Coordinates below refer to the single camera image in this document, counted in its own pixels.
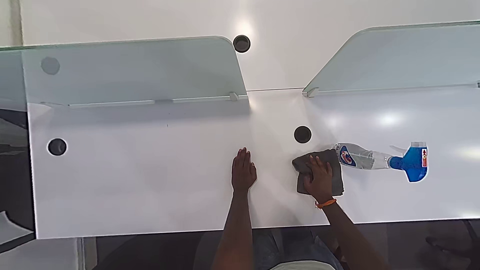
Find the orange bracelet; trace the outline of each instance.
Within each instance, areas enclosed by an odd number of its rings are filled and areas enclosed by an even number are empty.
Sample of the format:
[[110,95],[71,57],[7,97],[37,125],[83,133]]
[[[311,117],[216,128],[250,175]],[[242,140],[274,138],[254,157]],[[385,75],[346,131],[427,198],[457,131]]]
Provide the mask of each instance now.
[[336,199],[332,199],[332,200],[326,201],[326,202],[324,202],[324,203],[322,203],[322,204],[319,204],[317,201],[315,201],[315,206],[316,206],[318,209],[322,209],[324,206],[334,204],[335,202],[336,202]]

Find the shirt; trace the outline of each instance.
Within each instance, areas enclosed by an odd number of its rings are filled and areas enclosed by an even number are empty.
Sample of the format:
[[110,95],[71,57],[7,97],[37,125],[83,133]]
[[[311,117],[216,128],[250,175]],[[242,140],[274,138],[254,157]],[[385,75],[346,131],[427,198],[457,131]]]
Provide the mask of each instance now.
[[303,260],[281,263],[271,270],[335,270],[335,268],[328,263]]

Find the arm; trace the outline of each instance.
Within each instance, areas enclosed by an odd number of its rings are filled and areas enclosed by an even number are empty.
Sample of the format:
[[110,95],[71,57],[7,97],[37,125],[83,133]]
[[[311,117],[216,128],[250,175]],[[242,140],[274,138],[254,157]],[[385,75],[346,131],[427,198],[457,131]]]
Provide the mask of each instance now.
[[257,180],[250,152],[240,149],[232,164],[233,197],[213,270],[253,269],[252,224],[248,211],[248,190]]
[[[311,178],[304,179],[305,189],[318,203],[324,203],[332,197],[332,167],[327,162],[326,166],[318,158],[310,156],[307,165],[312,169]],[[355,227],[350,218],[337,203],[324,206],[323,211],[332,226],[342,253],[352,270],[388,269],[382,257],[375,252],[373,247]]]

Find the bottle label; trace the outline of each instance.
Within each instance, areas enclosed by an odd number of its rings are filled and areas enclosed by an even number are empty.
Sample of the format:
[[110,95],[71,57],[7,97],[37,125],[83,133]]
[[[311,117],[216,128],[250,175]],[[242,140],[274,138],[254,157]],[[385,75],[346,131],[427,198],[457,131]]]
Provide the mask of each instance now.
[[421,150],[421,166],[427,167],[427,148]]
[[346,146],[342,146],[342,148],[340,149],[340,161],[343,164],[348,165],[348,166],[353,166],[353,167],[357,166],[357,164],[353,160],[352,156],[348,152]]

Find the blue spray nozzle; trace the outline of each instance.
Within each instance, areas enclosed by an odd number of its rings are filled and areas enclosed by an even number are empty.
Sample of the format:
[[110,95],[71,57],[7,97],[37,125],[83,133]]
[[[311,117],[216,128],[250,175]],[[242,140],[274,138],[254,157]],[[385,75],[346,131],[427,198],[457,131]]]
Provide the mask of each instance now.
[[427,174],[427,144],[412,142],[410,148],[401,157],[391,157],[388,165],[393,169],[404,170],[409,182],[418,182]]

